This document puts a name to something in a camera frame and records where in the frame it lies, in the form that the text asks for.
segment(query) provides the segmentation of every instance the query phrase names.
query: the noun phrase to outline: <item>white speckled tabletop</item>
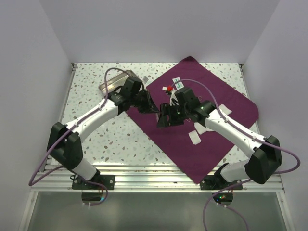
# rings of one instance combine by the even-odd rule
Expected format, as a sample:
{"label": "white speckled tabletop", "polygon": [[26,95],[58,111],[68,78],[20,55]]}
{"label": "white speckled tabletop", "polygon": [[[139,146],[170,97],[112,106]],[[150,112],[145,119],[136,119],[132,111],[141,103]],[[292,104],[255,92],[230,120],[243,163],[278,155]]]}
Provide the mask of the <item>white speckled tabletop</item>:
{"label": "white speckled tabletop", "polygon": [[[148,78],[150,84],[176,63],[78,63],[72,81],[62,123],[69,122],[94,107],[103,97],[98,85],[110,67],[130,69],[140,78]],[[243,95],[247,95],[238,64],[201,63],[206,69],[231,85]],[[109,78],[117,75],[110,72]],[[252,131],[257,132],[254,124]],[[100,126],[82,144],[85,158],[93,165],[152,166],[175,164],[148,138],[146,134],[122,113]],[[238,162],[247,157],[237,147],[233,147],[218,165],[224,162]]]}

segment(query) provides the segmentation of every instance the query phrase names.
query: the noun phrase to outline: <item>metal tray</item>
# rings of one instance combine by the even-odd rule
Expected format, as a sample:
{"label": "metal tray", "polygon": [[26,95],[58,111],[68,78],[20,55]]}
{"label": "metal tray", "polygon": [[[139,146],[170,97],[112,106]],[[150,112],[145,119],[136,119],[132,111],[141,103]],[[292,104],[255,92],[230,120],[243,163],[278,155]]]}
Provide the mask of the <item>metal tray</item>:
{"label": "metal tray", "polygon": [[[125,70],[130,76],[138,77],[132,70]],[[125,80],[128,78],[128,75],[124,72],[112,77],[107,81],[108,91],[112,92],[117,86],[121,86],[125,83]],[[106,94],[105,82],[101,83],[98,88]]]}

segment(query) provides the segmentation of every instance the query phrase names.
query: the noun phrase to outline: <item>white wall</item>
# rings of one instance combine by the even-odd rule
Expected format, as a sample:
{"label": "white wall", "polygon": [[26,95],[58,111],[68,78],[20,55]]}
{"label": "white wall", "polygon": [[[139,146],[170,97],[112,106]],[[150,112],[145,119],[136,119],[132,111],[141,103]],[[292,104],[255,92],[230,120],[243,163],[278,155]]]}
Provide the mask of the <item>white wall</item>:
{"label": "white wall", "polygon": [[0,230],[18,229],[70,70],[38,0],[1,1]]}
{"label": "white wall", "polygon": [[279,0],[40,0],[72,62],[244,63]]}
{"label": "white wall", "polygon": [[[302,161],[300,169],[282,175],[297,227],[308,225],[308,2],[281,0],[247,62],[244,76],[260,111],[261,132],[273,134]],[[284,156],[284,169],[295,165]]]}

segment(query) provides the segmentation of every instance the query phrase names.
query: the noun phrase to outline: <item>purple cloth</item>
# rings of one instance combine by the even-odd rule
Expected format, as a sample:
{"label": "purple cloth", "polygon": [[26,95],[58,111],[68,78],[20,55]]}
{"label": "purple cloth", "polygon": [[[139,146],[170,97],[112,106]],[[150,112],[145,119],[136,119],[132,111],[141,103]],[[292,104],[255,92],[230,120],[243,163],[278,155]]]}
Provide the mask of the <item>purple cloth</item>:
{"label": "purple cloth", "polygon": [[[170,99],[162,87],[171,85],[172,79],[177,77],[191,78],[205,84],[213,92],[218,104],[224,104],[232,110],[230,117],[243,126],[250,128],[258,119],[258,109],[252,101],[206,70],[192,57],[183,59],[147,87],[158,108],[161,103],[167,103]],[[212,101],[206,89],[200,85],[188,81],[183,84],[191,87],[197,97],[202,97],[202,101]],[[136,108],[132,108],[128,115],[195,183],[199,183],[234,146],[216,132],[199,135],[201,143],[193,145],[188,136],[189,132],[195,130],[193,122],[185,121],[181,126],[157,128],[155,114],[141,115]]]}

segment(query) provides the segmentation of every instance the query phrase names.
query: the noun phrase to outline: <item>gray panel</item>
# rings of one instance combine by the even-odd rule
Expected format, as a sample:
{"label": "gray panel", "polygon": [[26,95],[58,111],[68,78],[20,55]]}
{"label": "gray panel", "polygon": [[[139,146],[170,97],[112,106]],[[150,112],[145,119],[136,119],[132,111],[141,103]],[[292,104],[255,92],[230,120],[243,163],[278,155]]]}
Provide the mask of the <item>gray panel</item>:
{"label": "gray panel", "polygon": [[[209,193],[111,192],[102,205],[82,206],[78,192],[40,192],[29,231],[202,231]],[[232,207],[251,231],[285,231],[276,193],[236,193]],[[245,231],[241,218],[215,203],[206,210],[210,231]]]}

